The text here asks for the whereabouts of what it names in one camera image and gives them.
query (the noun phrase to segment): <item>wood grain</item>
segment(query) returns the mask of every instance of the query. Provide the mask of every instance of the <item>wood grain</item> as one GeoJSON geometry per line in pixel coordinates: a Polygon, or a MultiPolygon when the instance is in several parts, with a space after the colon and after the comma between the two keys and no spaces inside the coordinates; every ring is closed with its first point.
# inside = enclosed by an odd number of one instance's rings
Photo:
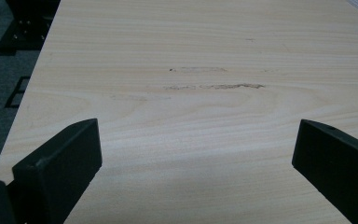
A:
{"type": "Polygon", "coordinates": [[[358,138],[358,10],[62,0],[0,179],[90,118],[103,167],[66,223],[348,223],[291,158],[301,119],[358,138]]]}

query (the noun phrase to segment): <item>table surface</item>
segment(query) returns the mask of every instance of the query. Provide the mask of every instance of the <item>table surface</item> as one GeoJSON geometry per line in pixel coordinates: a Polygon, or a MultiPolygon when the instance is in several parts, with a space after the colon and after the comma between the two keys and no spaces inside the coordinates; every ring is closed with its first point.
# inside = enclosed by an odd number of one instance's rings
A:
{"type": "Polygon", "coordinates": [[[358,138],[358,9],[62,0],[0,179],[91,118],[103,167],[65,223],[347,223],[291,159],[301,119],[358,138]]]}

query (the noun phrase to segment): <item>wooden table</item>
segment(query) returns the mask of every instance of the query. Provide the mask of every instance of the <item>wooden table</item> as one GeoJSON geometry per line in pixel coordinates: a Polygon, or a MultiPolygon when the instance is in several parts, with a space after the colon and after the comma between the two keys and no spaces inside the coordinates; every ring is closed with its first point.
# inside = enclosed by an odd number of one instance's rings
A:
{"type": "Polygon", "coordinates": [[[62,0],[0,179],[91,118],[103,167],[66,223],[346,223],[291,159],[301,119],[358,138],[358,9],[62,0]]]}

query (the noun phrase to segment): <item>light wood tabletop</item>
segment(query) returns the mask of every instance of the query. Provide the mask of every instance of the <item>light wood tabletop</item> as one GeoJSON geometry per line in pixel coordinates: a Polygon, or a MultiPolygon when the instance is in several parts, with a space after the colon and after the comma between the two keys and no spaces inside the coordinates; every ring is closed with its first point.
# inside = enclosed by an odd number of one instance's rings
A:
{"type": "Polygon", "coordinates": [[[103,167],[65,223],[348,223],[291,159],[301,119],[358,138],[358,9],[62,0],[0,179],[92,118],[103,167]]]}

